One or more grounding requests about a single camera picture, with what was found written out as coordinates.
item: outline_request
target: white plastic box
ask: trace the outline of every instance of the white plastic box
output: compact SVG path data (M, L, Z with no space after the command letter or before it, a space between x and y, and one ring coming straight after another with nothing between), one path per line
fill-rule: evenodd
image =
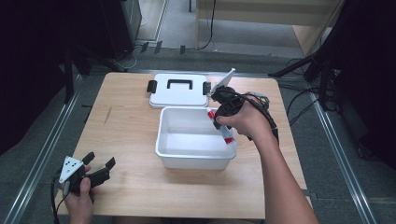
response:
M155 151L167 168L223 170L236 143L225 143L205 107L170 106L161 112Z

